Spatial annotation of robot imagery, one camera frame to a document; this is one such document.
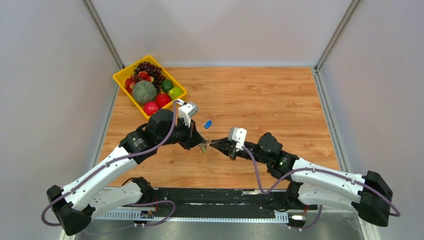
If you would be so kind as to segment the silver key with blue tag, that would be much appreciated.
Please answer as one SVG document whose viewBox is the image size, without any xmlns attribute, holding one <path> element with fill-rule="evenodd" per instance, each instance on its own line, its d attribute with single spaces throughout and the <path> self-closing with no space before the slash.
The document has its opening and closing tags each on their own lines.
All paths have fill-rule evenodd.
<svg viewBox="0 0 424 240">
<path fill-rule="evenodd" d="M 212 124 L 213 124 L 213 121 L 211 119 L 209 119 L 206 123 L 203 124 L 203 127 L 205 129 L 209 129 Z"/>
</svg>

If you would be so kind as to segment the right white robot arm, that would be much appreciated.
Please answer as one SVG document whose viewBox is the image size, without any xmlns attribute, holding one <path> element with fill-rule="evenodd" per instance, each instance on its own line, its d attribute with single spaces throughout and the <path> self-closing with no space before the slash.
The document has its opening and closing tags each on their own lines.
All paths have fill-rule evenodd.
<svg viewBox="0 0 424 240">
<path fill-rule="evenodd" d="M 257 143 L 245 138 L 245 132 L 239 129 L 209 145 L 231 160 L 248 159 L 255 168 L 259 163 L 266 165 L 267 172 L 278 182 L 289 181 L 285 201 L 292 209 L 301 205 L 342 209 L 356 212 L 362 220 L 379 227 L 387 227 L 391 216 L 400 215 L 398 210 L 391 212 L 393 191 L 375 171 L 350 173 L 314 164 L 284 151 L 282 143 L 269 132 Z"/>
</svg>

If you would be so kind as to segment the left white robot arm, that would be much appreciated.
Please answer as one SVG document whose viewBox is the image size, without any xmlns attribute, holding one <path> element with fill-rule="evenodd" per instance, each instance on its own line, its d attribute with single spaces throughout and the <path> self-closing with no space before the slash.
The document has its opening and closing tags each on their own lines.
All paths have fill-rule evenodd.
<svg viewBox="0 0 424 240">
<path fill-rule="evenodd" d="M 153 188 L 143 177 L 122 187 L 105 190 L 113 180 L 155 155 L 162 145 L 179 144 L 185 150 L 204 142 L 192 116 L 198 107 L 192 102 L 173 110 L 160 109 L 148 123 L 128 133 L 119 145 L 98 165 L 75 181 L 60 187 L 53 185 L 46 194 L 51 209 L 66 235 L 83 231 L 101 214 L 115 208 L 138 204 L 147 207 L 153 201 Z"/>
</svg>

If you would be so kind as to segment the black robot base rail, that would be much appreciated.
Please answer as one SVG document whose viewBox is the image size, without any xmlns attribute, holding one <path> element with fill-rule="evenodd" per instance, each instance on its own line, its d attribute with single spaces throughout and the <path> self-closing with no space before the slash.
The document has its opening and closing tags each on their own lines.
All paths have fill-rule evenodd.
<svg viewBox="0 0 424 240">
<path fill-rule="evenodd" d="M 161 187 L 138 203 L 153 203 L 158 217 L 183 218 L 269 219 L 275 212 L 305 209 L 299 200 L 287 198 L 285 190 L 264 195 L 253 189 Z"/>
</svg>

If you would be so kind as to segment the silver keyring bunch with keys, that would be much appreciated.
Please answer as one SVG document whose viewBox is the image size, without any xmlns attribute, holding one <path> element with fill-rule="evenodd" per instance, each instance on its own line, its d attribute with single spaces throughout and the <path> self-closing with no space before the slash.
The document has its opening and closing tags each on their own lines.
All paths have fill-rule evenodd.
<svg viewBox="0 0 424 240">
<path fill-rule="evenodd" d="M 198 144 L 201 152 L 205 154 L 208 151 L 208 147 L 212 142 L 208 139 L 204 139 L 201 143 Z"/>
</svg>

